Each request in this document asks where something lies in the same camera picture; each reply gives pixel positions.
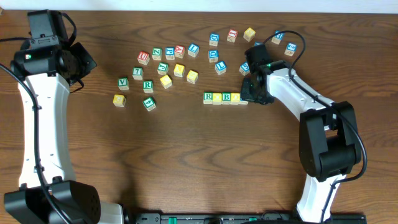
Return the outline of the yellow O block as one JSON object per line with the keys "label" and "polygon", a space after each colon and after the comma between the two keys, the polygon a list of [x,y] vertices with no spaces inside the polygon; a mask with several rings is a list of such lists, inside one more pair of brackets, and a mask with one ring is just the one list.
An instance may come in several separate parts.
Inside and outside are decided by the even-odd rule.
{"label": "yellow O block", "polygon": [[240,93],[231,93],[231,105],[239,105],[241,101]]}
{"label": "yellow O block", "polygon": [[213,105],[220,105],[222,104],[222,93],[213,93],[212,94],[212,104]]}

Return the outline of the green B block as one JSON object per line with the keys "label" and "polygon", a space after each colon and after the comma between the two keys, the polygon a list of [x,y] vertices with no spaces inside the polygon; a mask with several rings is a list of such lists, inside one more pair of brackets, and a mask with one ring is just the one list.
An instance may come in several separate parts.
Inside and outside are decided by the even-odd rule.
{"label": "green B block", "polygon": [[223,92],[222,93],[222,105],[230,105],[231,104],[231,93],[230,92]]}

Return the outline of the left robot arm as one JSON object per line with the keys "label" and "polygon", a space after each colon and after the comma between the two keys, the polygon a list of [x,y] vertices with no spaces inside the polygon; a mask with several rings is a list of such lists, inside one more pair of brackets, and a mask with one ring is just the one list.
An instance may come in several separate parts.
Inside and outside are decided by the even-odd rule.
{"label": "left robot arm", "polygon": [[5,71],[18,82],[24,110],[24,161],[19,189],[4,195],[19,223],[126,223],[120,204],[100,200],[75,180],[69,155],[70,86],[96,67],[80,44],[32,44]]}

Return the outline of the blue T block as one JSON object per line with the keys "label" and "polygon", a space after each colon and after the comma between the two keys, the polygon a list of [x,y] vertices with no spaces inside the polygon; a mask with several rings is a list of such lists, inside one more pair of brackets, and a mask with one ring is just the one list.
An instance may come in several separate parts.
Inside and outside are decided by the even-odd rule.
{"label": "blue T block", "polygon": [[240,102],[239,102],[239,104],[240,105],[247,105],[248,104],[248,101],[246,101],[246,100],[240,100]]}

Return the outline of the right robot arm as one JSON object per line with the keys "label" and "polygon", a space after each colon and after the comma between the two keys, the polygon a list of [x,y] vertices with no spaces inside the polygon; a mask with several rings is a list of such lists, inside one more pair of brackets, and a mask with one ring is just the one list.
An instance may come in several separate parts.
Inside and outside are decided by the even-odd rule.
{"label": "right robot arm", "polygon": [[241,68],[251,73],[243,80],[242,100],[279,100],[300,122],[299,158],[307,177],[298,216],[310,223],[329,220],[337,188],[362,157],[353,107],[317,93],[283,60],[245,62]]}

